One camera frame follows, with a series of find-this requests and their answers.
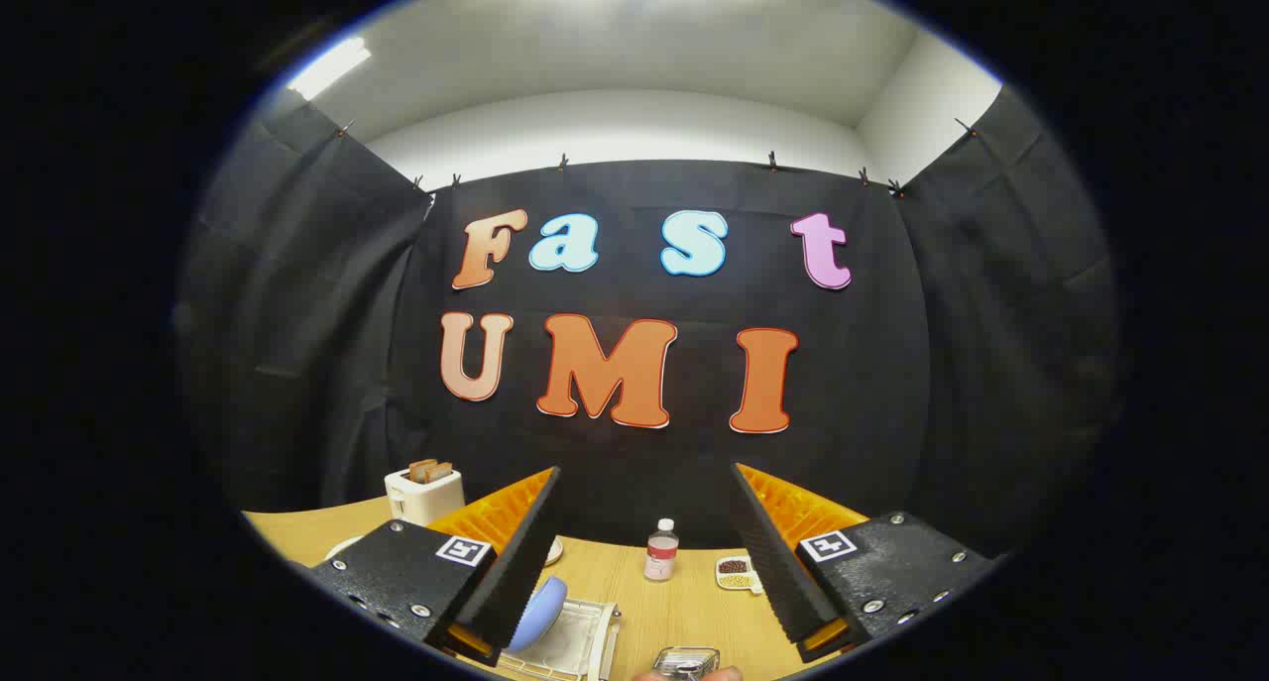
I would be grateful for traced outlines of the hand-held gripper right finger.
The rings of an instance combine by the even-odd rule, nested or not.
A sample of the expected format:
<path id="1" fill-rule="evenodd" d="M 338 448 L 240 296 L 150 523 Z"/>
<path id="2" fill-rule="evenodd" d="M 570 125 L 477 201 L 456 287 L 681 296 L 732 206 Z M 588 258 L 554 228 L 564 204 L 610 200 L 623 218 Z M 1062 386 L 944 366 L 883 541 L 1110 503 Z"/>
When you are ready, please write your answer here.
<path id="1" fill-rule="evenodd" d="M 731 465 L 731 519 L 803 662 L 890 637 L 997 567 L 916 514 L 876 517 L 753 465 Z"/>

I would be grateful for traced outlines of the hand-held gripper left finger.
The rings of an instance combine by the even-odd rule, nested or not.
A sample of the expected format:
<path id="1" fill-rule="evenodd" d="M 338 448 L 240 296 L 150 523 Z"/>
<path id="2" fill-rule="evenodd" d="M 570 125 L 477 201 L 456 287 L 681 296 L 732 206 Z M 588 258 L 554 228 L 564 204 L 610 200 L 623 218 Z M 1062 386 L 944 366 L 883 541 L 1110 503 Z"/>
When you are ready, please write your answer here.
<path id="1" fill-rule="evenodd" d="M 387 632 L 494 666 L 560 533 L 561 478 L 549 465 L 435 522 L 382 522 L 308 577 Z"/>

